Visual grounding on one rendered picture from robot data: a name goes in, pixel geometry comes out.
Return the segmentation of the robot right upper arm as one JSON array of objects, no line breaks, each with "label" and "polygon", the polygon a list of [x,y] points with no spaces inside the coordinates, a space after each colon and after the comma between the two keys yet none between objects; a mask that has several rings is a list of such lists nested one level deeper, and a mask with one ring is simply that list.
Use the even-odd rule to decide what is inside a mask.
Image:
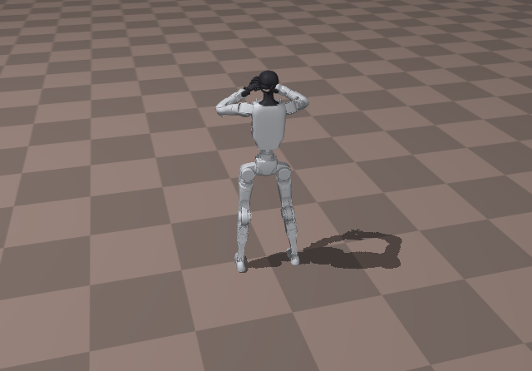
[{"label": "robot right upper arm", "polygon": [[284,105],[286,107],[287,115],[291,115],[299,110],[306,108],[308,106],[308,101],[304,101],[301,98],[298,98],[297,100],[286,101]]}]

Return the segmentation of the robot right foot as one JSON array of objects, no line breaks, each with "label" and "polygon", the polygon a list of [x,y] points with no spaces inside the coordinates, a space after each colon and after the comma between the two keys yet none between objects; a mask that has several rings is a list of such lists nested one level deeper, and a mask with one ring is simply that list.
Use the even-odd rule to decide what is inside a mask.
[{"label": "robot right foot", "polygon": [[290,259],[291,264],[292,265],[299,265],[299,262],[300,262],[299,255],[298,254],[296,255],[295,252],[292,255],[290,248],[287,248],[286,252],[287,252],[287,255],[288,255],[289,259]]}]

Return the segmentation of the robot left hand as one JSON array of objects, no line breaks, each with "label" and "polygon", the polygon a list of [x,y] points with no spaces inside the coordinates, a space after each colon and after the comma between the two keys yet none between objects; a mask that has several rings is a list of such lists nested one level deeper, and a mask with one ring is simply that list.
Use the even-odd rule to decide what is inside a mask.
[{"label": "robot left hand", "polygon": [[[247,87],[244,87],[244,88],[243,88],[245,91],[243,91],[243,92],[241,93],[241,96],[242,96],[242,97],[246,97],[246,96],[249,95],[250,92],[253,91],[254,89],[256,89],[256,88],[260,88],[260,87],[259,87],[259,83],[255,82],[255,84],[253,84],[253,85],[252,85],[252,84],[253,84],[253,83],[251,83],[251,84],[248,85]],[[265,88],[265,87],[262,86],[262,88]]]}]

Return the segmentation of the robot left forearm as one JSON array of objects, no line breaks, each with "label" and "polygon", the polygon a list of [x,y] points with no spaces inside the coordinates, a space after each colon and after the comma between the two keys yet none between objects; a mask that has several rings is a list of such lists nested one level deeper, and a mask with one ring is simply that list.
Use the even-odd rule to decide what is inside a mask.
[{"label": "robot left forearm", "polygon": [[241,96],[241,93],[245,91],[243,88],[242,89],[239,89],[237,92],[233,93],[231,96],[229,96],[228,98],[225,98],[223,99],[217,106],[216,108],[221,108],[222,106],[224,106],[226,104],[227,105],[230,105],[230,104],[236,104],[238,101],[240,101],[241,99],[244,99],[246,97],[242,97]]}]

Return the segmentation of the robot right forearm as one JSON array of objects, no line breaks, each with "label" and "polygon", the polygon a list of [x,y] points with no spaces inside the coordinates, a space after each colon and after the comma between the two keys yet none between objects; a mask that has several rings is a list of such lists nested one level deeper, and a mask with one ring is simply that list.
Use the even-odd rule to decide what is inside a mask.
[{"label": "robot right forearm", "polygon": [[286,98],[290,99],[291,101],[292,100],[297,100],[298,97],[301,98],[304,101],[308,101],[308,99],[304,95],[302,95],[299,92],[295,92],[295,91],[287,88],[286,86],[281,86],[280,84],[278,84],[278,85],[276,85],[275,89],[278,90],[278,93],[275,93],[275,94],[279,94],[280,96],[285,96]]}]

